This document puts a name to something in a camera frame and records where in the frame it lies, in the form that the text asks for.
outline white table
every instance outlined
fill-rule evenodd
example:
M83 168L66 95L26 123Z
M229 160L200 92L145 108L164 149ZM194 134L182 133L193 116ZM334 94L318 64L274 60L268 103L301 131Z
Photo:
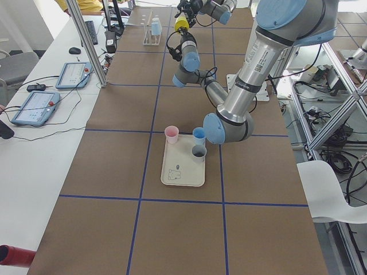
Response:
M85 16L84 19L94 21L99 42L95 45L95 50L99 56L103 53L101 49L105 49L106 40L104 27L101 25L103 17ZM68 50L73 46L80 48L81 54L69 54ZM64 63L76 62L77 57L80 61L88 61L75 25L70 19L25 82L59 75ZM37 82L54 86L56 78ZM29 94L26 86L15 94L8 106L21 105L25 101ZM11 125L4 114L0 115L0 119L13 129L15 136L27 139L81 128L91 115L99 90L97 77L92 74L87 86L79 89L82 101L65 124L28 128ZM69 91L59 92L64 97ZM78 100L79 96L75 91L72 92L61 102L48 123L64 122ZM9 113L10 119L14 114L15 112ZM33 142L0 138L0 245L37 250L83 132L83 129L69 131ZM25 268L0 265L2 275L20 275L27 271Z

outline table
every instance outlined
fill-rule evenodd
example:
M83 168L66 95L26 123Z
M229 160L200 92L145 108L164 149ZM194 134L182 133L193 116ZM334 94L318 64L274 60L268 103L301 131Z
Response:
M93 20L98 32L99 44L95 45L97 55L105 48L103 17L85 16ZM70 47L81 49L80 55L68 53ZM70 19L65 28L53 41L29 77L31 81L40 77L59 75L65 62L88 61L79 35ZM55 85L56 78L39 80L39 83ZM34 139L57 131L81 128L92 112L100 88L97 77L92 74L89 83L79 89L82 101L73 111L69 121L62 125L49 125L42 128L16 127L11 125L5 114L0 119L7 123L16 136ZM59 91L64 97L69 91ZM8 106L21 105L28 97L26 85L13 97ZM78 102L76 92L72 92L62 101L57 111L50 118L50 123L64 122L72 108ZM34 142L24 140L0 139L1 181L0 181L0 243L37 250L54 204L58 198L71 161L78 148L84 130L69 131L53 135ZM27 269L0 266L1 274L26 274Z
M156 14L165 41L175 9ZM237 9L228 26L192 28L222 85L251 27ZM126 28L28 274L327 274L275 97L258 104L248 140L207 143L202 187L161 183L164 128L188 134L214 110L201 88L174 87L177 63L142 39Z

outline white chair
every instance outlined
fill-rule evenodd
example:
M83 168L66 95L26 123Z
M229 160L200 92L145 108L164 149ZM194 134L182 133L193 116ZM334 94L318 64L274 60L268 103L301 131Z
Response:
M352 207L347 204L328 163L312 160L298 163L297 167L314 222L367 223L367 205Z
M8 86L23 83L40 59L35 52L20 53L11 56L0 50L0 86L9 102Z

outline keyboard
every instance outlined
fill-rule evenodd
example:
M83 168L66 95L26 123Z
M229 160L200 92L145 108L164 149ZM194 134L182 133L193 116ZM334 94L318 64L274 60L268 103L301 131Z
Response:
M85 25L87 26L88 33L89 33L89 36L92 39L93 45L97 45L98 40L97 40L96 29L94 28L93 21L85 21Z

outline test tube rack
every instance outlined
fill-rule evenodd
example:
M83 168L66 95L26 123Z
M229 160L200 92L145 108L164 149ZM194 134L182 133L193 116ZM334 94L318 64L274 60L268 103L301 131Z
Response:
M151 33L151 20L153 17L153 11L150 10L148 20L146 20L145 17L146 16L143 15L143 18L142 18L143 22L141 23L144 26L143 45L144 46L158 46L161 40L161 35L155 36Z

